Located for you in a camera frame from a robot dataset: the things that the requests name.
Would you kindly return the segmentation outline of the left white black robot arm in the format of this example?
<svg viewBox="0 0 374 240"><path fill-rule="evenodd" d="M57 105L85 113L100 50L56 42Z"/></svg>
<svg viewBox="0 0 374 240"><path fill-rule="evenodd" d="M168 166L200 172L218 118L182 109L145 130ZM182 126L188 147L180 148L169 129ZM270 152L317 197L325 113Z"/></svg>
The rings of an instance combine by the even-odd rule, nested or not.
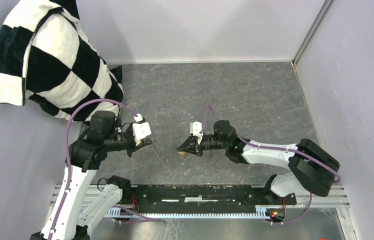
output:
<svg viewBox="0 0 374 240"><path fill-rule="evenodd" d="M89 128L69 148L70 159L64 180L49 220L32 240L88 240L93 231L117 203L131 200L130 180L111 176L100 194L82 210L82 204L101 162L109 152L134 152L152 143L149 123L138 114L126 131L117 126L117 116L111 111L97 111Z"/></svg>

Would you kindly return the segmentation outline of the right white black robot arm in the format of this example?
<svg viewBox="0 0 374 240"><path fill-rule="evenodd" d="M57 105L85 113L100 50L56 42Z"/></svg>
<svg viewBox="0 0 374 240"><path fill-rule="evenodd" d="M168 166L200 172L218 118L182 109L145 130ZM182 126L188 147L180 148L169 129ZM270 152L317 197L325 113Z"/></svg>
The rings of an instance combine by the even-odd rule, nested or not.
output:
<svg viewBox="0 0 374 240"><path fill-rule="evenodd" d="M340 163L310 139L294 144L261 143L239 136L228 120L215 122L213 129L213 134L205 134L201 122L190 123L190 135L177 151L201 157L204 151L225 150L225 156L236 164L287 169L288 173L277 174L266 183L263 196L270 204L304 191L326 197L341 179Z"/></svg>

